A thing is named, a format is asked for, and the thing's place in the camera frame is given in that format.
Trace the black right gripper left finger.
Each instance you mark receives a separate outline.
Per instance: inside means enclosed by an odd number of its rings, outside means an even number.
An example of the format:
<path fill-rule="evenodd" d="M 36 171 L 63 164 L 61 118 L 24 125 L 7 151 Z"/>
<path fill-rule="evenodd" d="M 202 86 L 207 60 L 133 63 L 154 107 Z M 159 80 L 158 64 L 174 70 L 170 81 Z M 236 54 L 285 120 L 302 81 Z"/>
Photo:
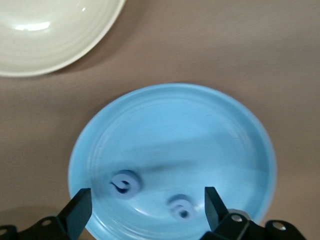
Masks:
<path fill-rule="evenodd" d="M 15 225 L 2 225 L 2 240 L 77 240 L 92 215 L 90 188 L 80 189 L 56 216 L 47 216 L 29 228 L 18 231 Z"/>

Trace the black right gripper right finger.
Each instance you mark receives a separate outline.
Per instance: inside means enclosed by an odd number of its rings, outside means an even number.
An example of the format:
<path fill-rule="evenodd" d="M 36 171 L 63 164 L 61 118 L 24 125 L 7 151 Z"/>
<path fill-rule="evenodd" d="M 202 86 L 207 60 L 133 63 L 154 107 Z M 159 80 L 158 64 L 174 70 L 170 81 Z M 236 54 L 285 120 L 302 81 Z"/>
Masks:
<path fill-rule="evenodd" d="M 205 215 L 210 227 L 204 240 L 304 240 L 291 223 L 269 220 L 259 226 L 241 213 L 231 213 L 214 187 L 204 189 Z"/>

